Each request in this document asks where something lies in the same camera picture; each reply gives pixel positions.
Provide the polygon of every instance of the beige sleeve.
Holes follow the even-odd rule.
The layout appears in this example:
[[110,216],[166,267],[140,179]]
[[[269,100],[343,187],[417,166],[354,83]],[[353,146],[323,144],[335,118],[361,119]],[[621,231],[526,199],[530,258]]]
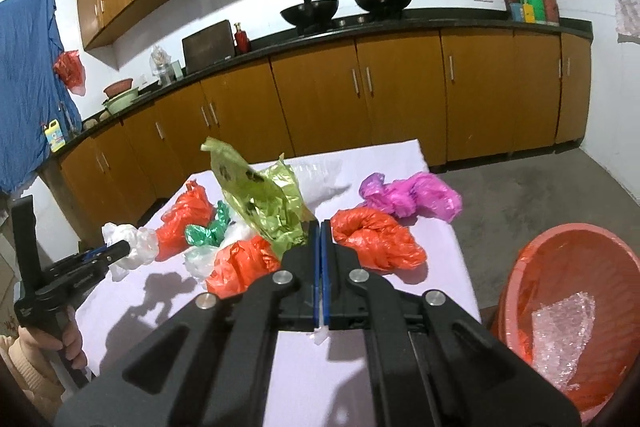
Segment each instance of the beige sleeve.
[[64,388],[55,377],[50,366],[41,374],[22,352],[20,339],[0,335],[0,357],[14,376],[15,381],[24,391],[26,397],[49,422],[53,420],[60,405]]

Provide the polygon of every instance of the blue curtain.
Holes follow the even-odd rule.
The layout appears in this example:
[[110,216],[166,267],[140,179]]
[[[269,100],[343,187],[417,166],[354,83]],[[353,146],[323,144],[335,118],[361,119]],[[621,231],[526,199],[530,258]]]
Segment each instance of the blue curtain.
[[13,192],[50,153],[43,124],[58,120],[69,140],[76,104],[53,71],[64,51],[55,0],[0,2],[0,190]]

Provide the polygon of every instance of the green plastic bag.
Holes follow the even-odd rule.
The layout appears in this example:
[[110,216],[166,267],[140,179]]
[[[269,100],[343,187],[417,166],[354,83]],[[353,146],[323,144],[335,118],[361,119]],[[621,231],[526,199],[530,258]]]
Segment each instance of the green plastic bag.
[[200,148],[211,155],[211,170],[226,202],[271,243],[279,260],[289,248],[306,243],[302,221],[313,219],[313,215],[283,156],[258,172],[228,143],[207,138]]
[[219,247],[225,238],[226,229],[231,218],[229,216],[229,206],[224,201],[219,201],[216,208],[216,217],[209,223],[208,227],[200,225],[187,225],[184,229],[184,238],[192,247]]

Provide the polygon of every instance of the black countertop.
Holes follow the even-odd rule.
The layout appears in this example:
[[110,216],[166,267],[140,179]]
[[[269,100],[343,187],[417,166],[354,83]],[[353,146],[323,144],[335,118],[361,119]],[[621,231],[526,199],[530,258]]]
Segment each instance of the black countertop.
[[212,76],[222,71],[241,66],[254,60],[270,57],[272,55],[289,52],[301,48],[307,48],[315,44],[338,41],[341,39],[353,39],[373,34],[389,32],[402,32],[407,30],[425,30],[436,28],[502,28],[510,30],[524,30],[536,33],[560,34],[570,33],[578,37],[593,40],[591,21],[580,19],[560,19],[559,26],[547,24],[532,24],[514,22],[508,20],[509,14],[504,10],[486,10],[476,8],[418,8],[408,9],[402,12],[402,17],[393,20],[370,20],[367,14],[354,15],[343,19],[334,20],[334,27],[312,35],[299,35],[295,28],[267,35],[251,42],[252,51],[226,60],[220,60],[200,71],[188,73],[182,80],[169,86],[144,94],[136,101],[120,111],[115,116],[110,116],[97,125],[83,131],[79,136],[70,140],[58,151],[51,153],[49,158],[57,158],[78,145],[88,136],[99,132],[118,121],[130,112],[133,112],[155,99],[172,92],[175,89],[193,84],[203,78]]

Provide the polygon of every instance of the red plastic bag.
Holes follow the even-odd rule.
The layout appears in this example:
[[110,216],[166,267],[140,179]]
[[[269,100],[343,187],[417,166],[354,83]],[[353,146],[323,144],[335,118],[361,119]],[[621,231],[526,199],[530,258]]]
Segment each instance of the red plastic bag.
[[246,291],[263,275],[280,269],[280,262],[267,240],[256,235],[250,241],[236,241],[218,252],[207,290],[221,299]]
[[80,62],[78,50],[63,52],[58,55],[58,59],[53,65],[53,70],[58,74],[60,80],[64,82],[66,89],[79,96],[86,94],[84,85],[86,74],[84,66]]
[[331,218],[336,243],[353,248],[365,268],[415,268],[427,260],[414,236],[388,214],[359,206]]
[[168,211],[162,214],[164,225],[156,230],[159,253],[156,261],[166,261],[189,245],[184,238],[187,225],[206,227],[211,222],[215,207],[207,200],[207,193],[202,185],[195,181],[187,182],[187,191],[180,194]]

